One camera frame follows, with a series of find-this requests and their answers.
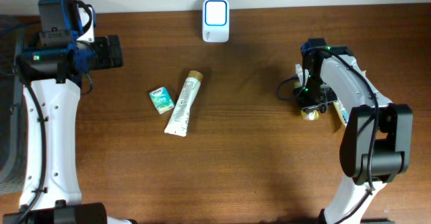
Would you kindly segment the green snack packet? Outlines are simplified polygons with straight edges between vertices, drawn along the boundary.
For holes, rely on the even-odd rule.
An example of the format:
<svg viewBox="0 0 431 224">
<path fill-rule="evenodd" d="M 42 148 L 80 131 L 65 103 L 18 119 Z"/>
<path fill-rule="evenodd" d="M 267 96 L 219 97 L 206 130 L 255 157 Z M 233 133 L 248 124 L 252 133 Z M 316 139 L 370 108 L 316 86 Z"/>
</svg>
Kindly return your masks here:
<svg viewBox="0 0 431 224">
<path fill-rule="evenodd" d="M 319 119 L 318 110 L 302 109 L 300 113 L 304 120 L 313 121 Z"/>
</svg>

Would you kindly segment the teal tissue pack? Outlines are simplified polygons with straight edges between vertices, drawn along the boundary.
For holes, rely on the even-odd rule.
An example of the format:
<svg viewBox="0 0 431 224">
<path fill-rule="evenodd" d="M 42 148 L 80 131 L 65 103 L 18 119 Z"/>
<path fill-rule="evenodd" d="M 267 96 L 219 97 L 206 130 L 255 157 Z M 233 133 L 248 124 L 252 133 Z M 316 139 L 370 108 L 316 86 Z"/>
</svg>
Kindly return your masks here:
<svg viewBox="0 0 431 224">
<path fill-rule="evenodd" d="M 149 93 L 150 99 L 159 114 L 174 108 L 174 102 L 165 87 L 159 87 Z"/>
</svg>

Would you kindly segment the white tube brown cap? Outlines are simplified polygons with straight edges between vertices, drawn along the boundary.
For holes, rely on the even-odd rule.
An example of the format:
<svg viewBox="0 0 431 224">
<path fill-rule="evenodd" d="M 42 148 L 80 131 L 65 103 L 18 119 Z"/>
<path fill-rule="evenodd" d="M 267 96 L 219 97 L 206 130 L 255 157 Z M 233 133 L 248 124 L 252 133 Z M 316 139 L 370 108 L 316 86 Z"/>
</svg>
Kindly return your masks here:
<svg viewBox="0 0 431 224">
<path fill-rule="evenodd" d="M 189 71 L 180 92 L 174 111 L 164 132 L 170 135 L 185 137 L 189 125 L 191 106 L 195 101 L 203 75 L 198 71 Z"/>
</svg>

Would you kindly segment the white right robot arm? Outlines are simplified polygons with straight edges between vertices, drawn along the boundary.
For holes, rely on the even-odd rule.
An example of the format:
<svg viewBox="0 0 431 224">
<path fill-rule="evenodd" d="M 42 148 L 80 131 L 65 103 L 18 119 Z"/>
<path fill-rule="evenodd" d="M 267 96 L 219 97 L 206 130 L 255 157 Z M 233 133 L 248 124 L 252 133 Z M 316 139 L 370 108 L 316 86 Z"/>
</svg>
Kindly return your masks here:
<svg viewBox="0 0 431 224">
<path fill-rule="evenodd" d="M 303 112 L 325 112 L 340 101 L 347 125 L 339 148 L 343 178 L 319 223 L 360 223 L 374 197 L 409 167 L 413 112 L 382 95 L 346 46 L 310 38 L 297 65 L 295 97 Z"/>
</svg>

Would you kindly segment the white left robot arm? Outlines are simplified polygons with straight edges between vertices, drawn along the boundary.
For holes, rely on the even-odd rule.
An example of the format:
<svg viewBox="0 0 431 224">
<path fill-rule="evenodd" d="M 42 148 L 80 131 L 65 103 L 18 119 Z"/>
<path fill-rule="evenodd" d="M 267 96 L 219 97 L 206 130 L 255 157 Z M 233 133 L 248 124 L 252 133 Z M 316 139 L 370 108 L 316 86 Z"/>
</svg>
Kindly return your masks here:
<svg viewBox="0 0 431 224">
<path fill-rule="evenodd" d="M 80 0 L 41 0 L 42 29 L 24 41 L 16 26 L 9 124 L 1 138 L 1 185 L 23 186 L 4 223 L 116 223 L 100 202 L 85 204 L 77 179 L 75 120 L 82 81 L 124 64 L 119 37 L 96 37 L 94 8 Z"/>
</svg>

